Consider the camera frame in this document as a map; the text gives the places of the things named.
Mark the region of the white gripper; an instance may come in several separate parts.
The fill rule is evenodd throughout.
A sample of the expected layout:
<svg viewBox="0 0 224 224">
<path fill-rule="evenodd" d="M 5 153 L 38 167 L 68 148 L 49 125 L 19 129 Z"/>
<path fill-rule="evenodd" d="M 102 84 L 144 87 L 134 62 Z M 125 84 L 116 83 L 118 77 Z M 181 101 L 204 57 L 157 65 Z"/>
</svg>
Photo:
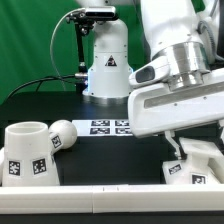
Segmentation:
<svg viewBox="0 0 224 224">
<path fill-rule="evenodd" d="M 128 99 L 128 118 L 136 137 L 165 134 L 182 159 L 175 141 L 176 130 L 187 129 L 218 121 L 220 139 L 224 142 L 224 68 L 203 76 L 204 83 L 171 92 L 165 83 L 134 90 Z"/>
</svg>

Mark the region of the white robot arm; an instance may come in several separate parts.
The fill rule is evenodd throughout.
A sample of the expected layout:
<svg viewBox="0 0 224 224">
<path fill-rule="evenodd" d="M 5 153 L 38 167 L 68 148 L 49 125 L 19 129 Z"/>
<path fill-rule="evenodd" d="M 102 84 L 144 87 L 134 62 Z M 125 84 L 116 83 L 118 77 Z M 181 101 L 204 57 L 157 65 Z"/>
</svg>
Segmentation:
<svg viewBox="0 0 224 224">
<path fill-rule="evenodd" d="M 132 70 L 125 58 L 127 27 L 114 20 L 126 0 L 76 0 L 81 17 L 93 22 L 94 60 L 87 70 L 85 99 L 101 104 L 127 102 L 136 137 L 163 134 L 178 148 L 175 132 L 224 120 L 224 61 L 216 53 L 221 8 L 195 12 L 191 0 L 138 0 L 150 62 Z"/>
</svg>

